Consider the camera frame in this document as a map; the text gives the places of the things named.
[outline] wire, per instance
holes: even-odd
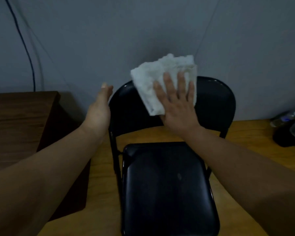
[[[21,31],[20,31],[20,27],[19,27],[19,24],[18,24],[18,20],[16,19],[16,16],[15,16],[13,10],[12,10],[12,7],[11,7],[11,5],[10,5],[10,3],[9,3],[8,0],[5,0],[5,1],[6,1],[6,4],[8,5],[8,8],[9,8],[9,10],[10,10],[12,16],[13,16],[13,19],[14,19],[14,23],[15,23],[16,29],[17,29],[17,31],[18,31],[18,33],[19,33],[19,35],[20,35],[20,38],[21,38],[22,43],[23,43],[23,46],[24,46],[24,48],[25,48],[25,51],[26,51],[27,57],[28,57],[28,59],[29,59],[29,61],[30,61],[30,67],[31,67],[31,70],[32,70],[32,77],[33,77],[33,91],[35,92],[35,91],[36,91],[35,71],[34,71],[34,68],[33,68],[32,59],[31,59],[31,57],[30,57],[30,55],[29,55],[29,52],[28,52],[28,50],[27,50],[27,47],[26,47],[26,44],[25,44],[25,42],[24,42],[24,39],[23,39],[22,33],[21,33]]]

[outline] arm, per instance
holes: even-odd
[[[203,158],[225,189],[269,235],[295,235],[295,172],[201,127],[193,107],[194,85],[190,82],[186,95],[183,73],[178,74],[178,91],[168,73],[164,82],[168,96],[154,83],[165,108],[161,116],[164,125]]]
[[[108,129],[112,88],[103,84],[78,129],[0,171],[0,236],[36,235],[48,221]]]

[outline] chair backrest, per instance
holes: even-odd
[[[110,137],[163,125],[158,116],[148,114],[132,81],[115,92],[109,106]],[[201,126],[227,132],[233,121],[235,109],[235,96],[226,84],[214,78],[198,76],[195,110]]]

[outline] table surface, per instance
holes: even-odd
[[[236,121],[227,139],[295,170],[295,147],[282,148],[272,140],[268,120]],[[181,141],[164,127],[132,132],[117,138],[118,148],[129,143]],[[228,194],[212,174],[210,183],[220,218],[219,235],[266,235],[257,222]],[[121,235],[120,206],[108,136],[92,158],[87,206],[48,222],[39,236]]]
[[[0,170],[37,150],[56,91],[0,93]]]

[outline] white towel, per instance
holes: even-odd
[[[157,99],[153,89],[153,82],[157,80],[166,92],[163,73],[169,72],[174,86],[177,89],[177,73],[179,71],[185,72],[186,91],[188,91],[189,81],[194,82],[195,92],[193,105],[195,105],[197,101],[197,65],[194,64],[192,55],[174,57],[173,54],[168,54],[158,61],[145,62],[131,70],[130,73],[134,86],[137,88],[150,116],[165,114],[164,107]]]

